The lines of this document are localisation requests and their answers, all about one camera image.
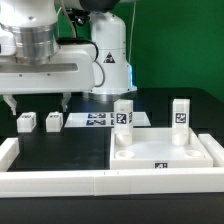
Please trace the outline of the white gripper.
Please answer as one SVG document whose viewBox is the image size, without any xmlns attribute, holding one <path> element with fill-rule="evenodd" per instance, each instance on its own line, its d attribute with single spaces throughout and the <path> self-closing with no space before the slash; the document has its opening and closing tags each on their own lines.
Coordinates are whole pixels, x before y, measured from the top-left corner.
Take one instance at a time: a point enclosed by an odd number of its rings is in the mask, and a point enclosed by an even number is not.
<svg viewBox="0 0 224 224">
<path fill-rule="evenodd" d="M 15 115 L 12 95 L 64 93 L 61 106 L 66 112 L 70 92 L 95 86 L 97 56 L 91 43 L 58 40 L 55 26 L 0 26 L 0 95 Z"/>
</svg>

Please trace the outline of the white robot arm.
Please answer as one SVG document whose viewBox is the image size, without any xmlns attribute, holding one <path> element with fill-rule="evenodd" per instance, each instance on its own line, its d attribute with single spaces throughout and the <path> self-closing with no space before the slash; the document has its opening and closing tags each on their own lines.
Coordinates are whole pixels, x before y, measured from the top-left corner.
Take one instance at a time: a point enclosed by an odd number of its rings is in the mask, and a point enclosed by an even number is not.
<svg viewBox="0 0 224 224">
<path fill-rule="evenodd" d="M 73 92 L 108 99 L 136 88 L 124 22 L 110 10 L 135 0 L 0 0 L 0 95 Z"/>
</svg>

